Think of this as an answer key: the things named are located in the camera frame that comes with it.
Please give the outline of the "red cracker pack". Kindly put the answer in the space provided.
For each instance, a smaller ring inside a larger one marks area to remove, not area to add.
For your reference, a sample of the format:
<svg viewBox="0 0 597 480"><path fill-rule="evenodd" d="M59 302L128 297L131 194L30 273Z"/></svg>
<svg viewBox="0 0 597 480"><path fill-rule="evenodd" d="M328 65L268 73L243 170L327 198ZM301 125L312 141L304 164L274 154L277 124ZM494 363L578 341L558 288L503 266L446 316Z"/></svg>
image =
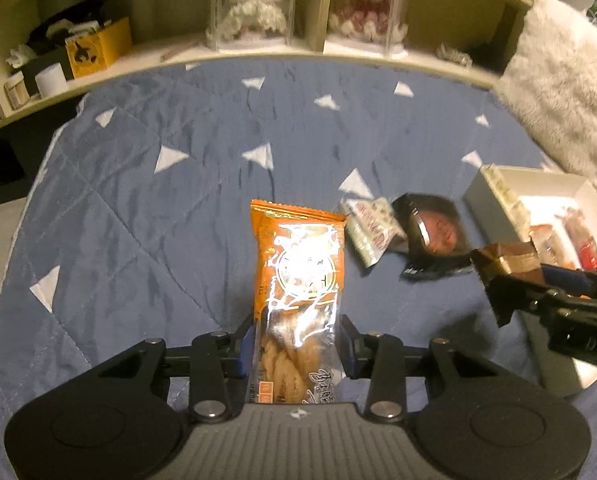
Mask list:
<svg viewBox="0 0 597 480"><path fill-rule="evenodd" d="M597 270L597 243L588 229L585 214L577 208L567 208L561 222L576 251L583 270Z"/></svg>

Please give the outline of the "brown gold-band cake pack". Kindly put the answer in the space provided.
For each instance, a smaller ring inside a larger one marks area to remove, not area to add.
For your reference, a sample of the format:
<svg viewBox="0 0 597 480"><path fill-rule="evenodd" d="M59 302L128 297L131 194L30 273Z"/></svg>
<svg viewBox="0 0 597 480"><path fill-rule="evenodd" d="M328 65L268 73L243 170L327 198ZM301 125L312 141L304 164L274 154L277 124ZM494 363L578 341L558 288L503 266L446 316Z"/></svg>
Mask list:
<svg viewBox="0 0 597 480"><path fill-rule="evenodd" d="M541 259L531 242L493 243L473 249L470 259L484 285L494 278L512 276L545 285Z"/></svg>

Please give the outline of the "orange cracker pack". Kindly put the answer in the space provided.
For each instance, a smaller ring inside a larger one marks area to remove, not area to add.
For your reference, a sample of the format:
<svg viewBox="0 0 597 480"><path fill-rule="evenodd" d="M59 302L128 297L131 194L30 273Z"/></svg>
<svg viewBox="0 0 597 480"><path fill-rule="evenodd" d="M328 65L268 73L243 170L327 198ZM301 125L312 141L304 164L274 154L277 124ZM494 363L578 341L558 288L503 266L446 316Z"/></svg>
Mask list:
<svg viewBox="0 0 597 480"><path fill-rule="evenodd" d="M251 221L258 249L252 400L335 402L342 376L335 330L345 278L345 218L253 200Z"/></svg>
<svg viewBox="0 0 597 480"><path fill-rule="evenodd" d="M530 227L530 238L541 263L575 269L576 265L568 256L564 244L551 224L535 224Z"/></svg>

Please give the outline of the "black mooncake pack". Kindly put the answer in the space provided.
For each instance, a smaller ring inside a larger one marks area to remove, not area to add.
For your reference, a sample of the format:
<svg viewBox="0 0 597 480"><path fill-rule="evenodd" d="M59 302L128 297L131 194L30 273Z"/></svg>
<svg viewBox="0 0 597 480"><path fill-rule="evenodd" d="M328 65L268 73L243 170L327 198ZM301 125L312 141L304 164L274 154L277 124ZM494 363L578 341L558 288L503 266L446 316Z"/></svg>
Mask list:
<svg viewBox="0 0 597 480"><path fill-rule="evenodd" d="M407 236L404 280L432 281L470 272L472 245L451 200L406 193L392 208Z"/></svg>

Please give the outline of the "cream pastry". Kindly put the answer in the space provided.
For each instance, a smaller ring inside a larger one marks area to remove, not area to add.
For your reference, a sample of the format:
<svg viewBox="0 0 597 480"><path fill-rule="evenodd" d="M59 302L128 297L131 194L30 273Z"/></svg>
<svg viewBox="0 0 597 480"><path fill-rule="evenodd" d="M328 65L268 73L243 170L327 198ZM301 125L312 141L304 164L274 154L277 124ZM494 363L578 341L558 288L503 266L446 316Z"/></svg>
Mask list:
<svg viewBox="0 0 597 480"><path fill-rule="evenodd" d="M511 187L508 180L496 165L486 165L482 168L485 180L493 194L503 207L506 216L515 228L523 242L530 239L531 215L530 211L520 200L520 196Z"/></svg>

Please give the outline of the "white printed snack packet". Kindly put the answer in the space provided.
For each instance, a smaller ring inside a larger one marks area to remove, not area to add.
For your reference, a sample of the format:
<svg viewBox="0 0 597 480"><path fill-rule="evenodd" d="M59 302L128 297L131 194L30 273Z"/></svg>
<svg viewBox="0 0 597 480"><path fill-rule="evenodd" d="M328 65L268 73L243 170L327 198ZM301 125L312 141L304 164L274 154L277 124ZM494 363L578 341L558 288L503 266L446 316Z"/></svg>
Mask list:
<svg viewBox="0 0 597 480"><path fill-rule="evenodd" d="M385 197L343 198L339 208L346 217L346 235L366 269L375 266L386 252L409 252L408 236Z"/></svg>

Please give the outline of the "white shallow cardboard tray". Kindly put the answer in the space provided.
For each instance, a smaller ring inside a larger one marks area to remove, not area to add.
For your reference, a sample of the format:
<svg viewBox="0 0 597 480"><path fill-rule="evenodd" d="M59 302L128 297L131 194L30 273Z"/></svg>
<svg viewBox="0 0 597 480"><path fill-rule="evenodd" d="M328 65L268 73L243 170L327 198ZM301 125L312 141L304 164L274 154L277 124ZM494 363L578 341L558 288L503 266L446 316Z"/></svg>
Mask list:
<svg viewBox="0 0 597 480"><path fill-rule="evenodd" d="M583 177L484 165L465 199L491 243L530 242L542 263L568 270L597 262L597 190Z"/></svg>

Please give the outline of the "blue quilted triangle blanket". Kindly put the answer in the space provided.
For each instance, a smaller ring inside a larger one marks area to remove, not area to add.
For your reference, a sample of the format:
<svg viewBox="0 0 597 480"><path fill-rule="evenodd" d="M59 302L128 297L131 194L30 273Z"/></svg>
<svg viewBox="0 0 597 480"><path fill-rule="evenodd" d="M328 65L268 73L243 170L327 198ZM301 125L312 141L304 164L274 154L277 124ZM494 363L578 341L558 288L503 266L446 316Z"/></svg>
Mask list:
<svg viewBox="0 0 597 480"><path fill-rule="evenodd" d="M166 67L90 92L54 135L0 292L0 479L440 479L403 427L331 408L247 406L192 425L194 379L154 359L251 313L250 203L331 211L373 193L463 197L465 156L543 155L490 94L320 60Z"/></svg>

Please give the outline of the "white fluffy pillow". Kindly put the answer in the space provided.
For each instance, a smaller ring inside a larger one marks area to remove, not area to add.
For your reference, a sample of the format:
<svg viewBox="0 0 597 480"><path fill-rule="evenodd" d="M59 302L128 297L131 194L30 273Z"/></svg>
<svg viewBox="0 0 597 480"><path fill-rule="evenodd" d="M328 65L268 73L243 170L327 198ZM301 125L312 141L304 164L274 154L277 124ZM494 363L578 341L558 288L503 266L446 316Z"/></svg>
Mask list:
<svg viewBox="0 0 597 480"><path fill-rule="evenodd" d="M493 87L564 171L597 188L597 27L561 0L534 0Z"/></svg>

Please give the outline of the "small grey trinket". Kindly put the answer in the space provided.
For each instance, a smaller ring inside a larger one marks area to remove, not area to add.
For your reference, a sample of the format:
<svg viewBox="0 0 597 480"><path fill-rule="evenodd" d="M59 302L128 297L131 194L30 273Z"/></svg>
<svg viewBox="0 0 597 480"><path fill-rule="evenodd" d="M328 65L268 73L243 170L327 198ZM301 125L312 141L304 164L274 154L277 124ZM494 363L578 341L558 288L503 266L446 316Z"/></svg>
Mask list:
<svg viewBox="0 0 597 480"><path fill-rule="evenodd" d="M435 50L435 55L442 61L466 68L473 65L473 60L468 53L449 47L447 44L440 44Z"/></svg>

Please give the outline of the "pink-dress doll display case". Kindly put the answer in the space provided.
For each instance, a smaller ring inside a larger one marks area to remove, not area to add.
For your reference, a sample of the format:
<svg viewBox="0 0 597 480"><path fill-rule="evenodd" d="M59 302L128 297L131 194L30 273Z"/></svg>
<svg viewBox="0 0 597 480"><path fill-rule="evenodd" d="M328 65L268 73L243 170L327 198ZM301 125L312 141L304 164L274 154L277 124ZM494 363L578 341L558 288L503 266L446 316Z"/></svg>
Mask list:
<svg viewBox="0 0 597 480"><path fill-rule="evenodd" d="M326 46L406 54L409 0L330 0Z"/></svg>

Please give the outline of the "white cylinder cup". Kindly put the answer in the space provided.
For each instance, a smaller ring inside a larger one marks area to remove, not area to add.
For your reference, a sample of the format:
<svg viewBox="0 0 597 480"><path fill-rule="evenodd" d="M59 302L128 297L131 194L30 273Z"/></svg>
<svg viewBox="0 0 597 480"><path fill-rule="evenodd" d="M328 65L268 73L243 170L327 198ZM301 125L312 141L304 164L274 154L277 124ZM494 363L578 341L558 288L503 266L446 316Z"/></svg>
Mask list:
<svg viewBox="0 0 597 480"><path fill-rule="evenodd" d="M35 76L35 82L41 99L49 99L68 90L67 79L60 63L54 63L41 70Z"/></svg>

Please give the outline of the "yellow cardboard box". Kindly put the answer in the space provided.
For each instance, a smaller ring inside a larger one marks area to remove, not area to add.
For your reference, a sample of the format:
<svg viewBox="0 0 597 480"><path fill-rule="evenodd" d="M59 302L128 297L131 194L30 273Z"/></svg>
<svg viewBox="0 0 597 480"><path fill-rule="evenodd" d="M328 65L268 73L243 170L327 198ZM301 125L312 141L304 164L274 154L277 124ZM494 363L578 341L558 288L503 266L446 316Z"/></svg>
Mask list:
<svg viewBox="0 0 597 480"><path fill-rule="evenodd" d="M68 40L65 50L75 79L107 70L132 47L129 18L122 18L95 34Z"/></svg>

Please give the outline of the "small wooden lidded jar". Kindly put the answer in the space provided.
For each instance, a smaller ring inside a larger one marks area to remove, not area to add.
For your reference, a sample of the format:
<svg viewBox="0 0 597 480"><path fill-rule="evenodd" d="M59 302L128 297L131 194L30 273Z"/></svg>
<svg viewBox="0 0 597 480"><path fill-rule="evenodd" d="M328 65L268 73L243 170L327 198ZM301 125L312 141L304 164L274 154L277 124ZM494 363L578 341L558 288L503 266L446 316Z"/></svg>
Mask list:
<svg viewBox="0 0 597 480"><path fill-rule="evenodd" d="M3 90L14 110L19 110L30 100L23 73L19 70L12 74L3 83Z"/></svg>

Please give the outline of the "white-dress doll display case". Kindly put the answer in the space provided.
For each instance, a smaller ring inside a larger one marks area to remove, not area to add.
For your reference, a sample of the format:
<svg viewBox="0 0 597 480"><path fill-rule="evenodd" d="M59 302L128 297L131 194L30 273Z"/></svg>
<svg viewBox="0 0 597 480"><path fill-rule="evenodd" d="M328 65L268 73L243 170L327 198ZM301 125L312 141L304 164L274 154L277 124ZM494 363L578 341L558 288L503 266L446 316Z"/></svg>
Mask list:
<svg viewBox="0 0 597 480"><path fill-rule="evenodd" d="M220 50L289 46L295 0L210 0L207 44Z"/></svg>

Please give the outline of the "wooden bedside shelf unit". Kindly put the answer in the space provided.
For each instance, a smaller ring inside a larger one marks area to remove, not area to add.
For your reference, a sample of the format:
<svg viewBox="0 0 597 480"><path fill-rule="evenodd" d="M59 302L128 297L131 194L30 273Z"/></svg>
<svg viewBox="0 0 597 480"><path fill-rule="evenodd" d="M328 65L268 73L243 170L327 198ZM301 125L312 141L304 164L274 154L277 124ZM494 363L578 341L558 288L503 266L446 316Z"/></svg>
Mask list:
<svg viewBox="0 0 597 480"><path fill-rule="evenodd" d="M0 129L102 82L214 58L316 56L407 67L489 88L534 0L0 0ZM73 38L64 84L14 105L10 56L79 4L100 29Z"/></svg>

